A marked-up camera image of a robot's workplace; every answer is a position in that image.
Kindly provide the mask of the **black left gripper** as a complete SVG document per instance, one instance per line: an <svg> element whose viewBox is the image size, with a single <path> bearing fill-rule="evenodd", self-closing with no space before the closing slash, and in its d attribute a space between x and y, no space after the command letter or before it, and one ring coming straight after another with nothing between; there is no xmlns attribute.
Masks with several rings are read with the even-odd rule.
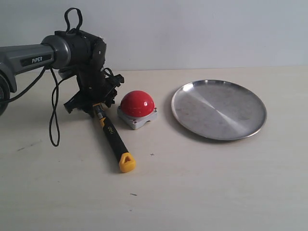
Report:
<svg viewBox="0 0 308 231"><path fill-rule="evenodd" d="M96 68L90 64L66 68L74 69L79 87L79 91L64 104L68 113L78 109L94 117L94 104L103 103L108 108L115 104L116 88L125 82L121 74L114 75L108 67Z"/></svg>

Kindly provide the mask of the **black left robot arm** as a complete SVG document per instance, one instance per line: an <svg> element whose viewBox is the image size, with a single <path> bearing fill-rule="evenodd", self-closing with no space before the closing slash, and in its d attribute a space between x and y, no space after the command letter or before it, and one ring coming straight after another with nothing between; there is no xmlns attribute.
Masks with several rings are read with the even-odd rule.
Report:
<svg viewBox="0 0 308 231"><path fill-rule="evenodd" d="M124 77L104 67L105 53L101 37L76 29L56 31L40 44L1 47L0 112L4 113L10 94L17 91L16 75L41 67L57 69L63 80L77 77L79 91L64 104L67 112L78 109L94 116L94 104L111 107Z"/></svg>

